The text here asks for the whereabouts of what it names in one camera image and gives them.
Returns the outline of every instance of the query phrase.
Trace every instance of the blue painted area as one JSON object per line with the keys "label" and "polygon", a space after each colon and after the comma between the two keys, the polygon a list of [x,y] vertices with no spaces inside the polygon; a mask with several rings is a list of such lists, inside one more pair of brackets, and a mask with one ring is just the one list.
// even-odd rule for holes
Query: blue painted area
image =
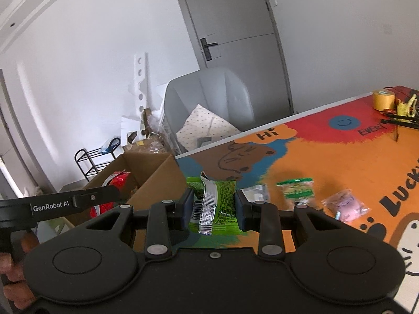
{"label": "blue painted area", "polygon": [[[243,189],[244,187],[250,187],[257,184],[263,175],[266,174],[268,168],[279,158],[286,155],[287,147],[286,144],[290,141],[294,140],[294,138],[290,139],[277,139],[272,143],[265,145],[266,147],[270,147],[276,151],[275,155],[266,156],[261,161],[255,163],[252,166],[252,170],[249,172],[242,173],[242,179],[237,182],[236,189]],[[201,174],[204,170],[203,167],[198,164],[192,156],[183,157],[177,160],[179,167],[185,177],[197,177]]]}
{"label": "blue painted area", "polygon": [[329,126],[335,130],[354,130],[361,125],[361,122],[350,115],[338,115],[329,120]]}

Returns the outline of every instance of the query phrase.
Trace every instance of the blue circle smiley face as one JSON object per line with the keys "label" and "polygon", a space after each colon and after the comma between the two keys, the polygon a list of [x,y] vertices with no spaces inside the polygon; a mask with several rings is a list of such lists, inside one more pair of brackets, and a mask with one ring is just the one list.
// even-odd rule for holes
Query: blue circle smiley face
{"label": "blue circle smiley face", "polygon": [[351,117],[349,115],[338,115],[329,120],[329,125],[335,130],[353,130],[361,125],[361,122],[357,118]]}

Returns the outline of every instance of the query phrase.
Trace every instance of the pink plastic packet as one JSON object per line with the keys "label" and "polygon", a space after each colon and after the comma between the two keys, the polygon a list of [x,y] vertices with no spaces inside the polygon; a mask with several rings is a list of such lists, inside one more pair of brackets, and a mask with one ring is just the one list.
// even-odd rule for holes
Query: pink plastic packet
{"label": "pink plastic packet", "polygon": [[345,189],[335,193],[328,199],[323,201],[326,206],[335,216],[335,219],[348,223],[369,212],[369,209],[364,207],[364,203],[355,198],[352,190]]}

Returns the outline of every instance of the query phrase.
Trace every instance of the red package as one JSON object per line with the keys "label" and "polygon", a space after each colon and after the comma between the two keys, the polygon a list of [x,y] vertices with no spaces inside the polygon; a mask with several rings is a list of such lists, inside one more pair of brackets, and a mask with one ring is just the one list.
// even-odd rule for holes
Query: red package
{"label": "red package", "polygon": [[[106,179],[106,181],[103,183],[102,186],[114,185],[118,188],[118,190],[121,190],[122,187],[125,185],[126,179],[128,178],[129,174],[130,172],[116,171],[114,172],[114,174],[112,174]],[[108,210],[111,210],[113,207],[114,207],[114,202],[93,206],[90,209],[90,217],[94,218],[96,216],[99,216],[107,212]]]}

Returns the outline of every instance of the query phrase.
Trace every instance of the person's hand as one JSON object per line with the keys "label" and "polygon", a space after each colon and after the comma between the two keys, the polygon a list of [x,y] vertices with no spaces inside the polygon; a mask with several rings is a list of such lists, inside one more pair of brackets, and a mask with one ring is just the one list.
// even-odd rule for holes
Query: person's hand
{"label": "person's hand", "polygon": [[[32,232],[26,233],[22,238],[22,249],[25,253],[28,253],[38,244],[39,241]],[[10,254],[0,253],[0,274],[6,274],[10,281],[17,282],[5,285],[3,288],[4,295],[7,299],[14,301],[17,309],[25,309],[36,300],[24,281],[22,266],[22,262],[15,265]]]}

